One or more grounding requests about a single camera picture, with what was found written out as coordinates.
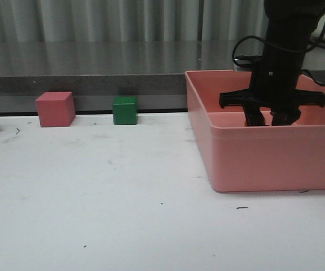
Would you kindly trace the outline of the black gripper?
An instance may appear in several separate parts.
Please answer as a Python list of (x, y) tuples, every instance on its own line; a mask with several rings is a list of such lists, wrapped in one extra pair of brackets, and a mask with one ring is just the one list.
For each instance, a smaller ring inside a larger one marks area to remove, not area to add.
[(272, 126), (292, 125), (301, 117), (300, 106), (325, 106), (325, 93), (296, 88), (300, 72), (297, 69), (266, 67), (263, 61), (252, 63), (247, 89), (219, 95), (221, 108), (242, 106), (246, 126), (265, 126), (260, 107), (271, 109)]

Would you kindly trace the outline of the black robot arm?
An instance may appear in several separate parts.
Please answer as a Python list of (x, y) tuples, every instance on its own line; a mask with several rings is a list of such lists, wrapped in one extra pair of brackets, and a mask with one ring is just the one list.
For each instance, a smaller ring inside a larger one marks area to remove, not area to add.
[(247, 126), (264, 126), (262, 107), (270, 109), (271, 124), (291, 125), (301, 117), (300, 106), (325, 106), (325, 94), (298, 90), (306, 53), (320, 46), (325, 34), (325, 1), (264, 1), (268, 25), (265, 38), (246, 36), (264, 44), (260, 56), (232, 55), (233, 63), (250, 69), (249, 88), (221, 93), (221, 108), (241, 106)]

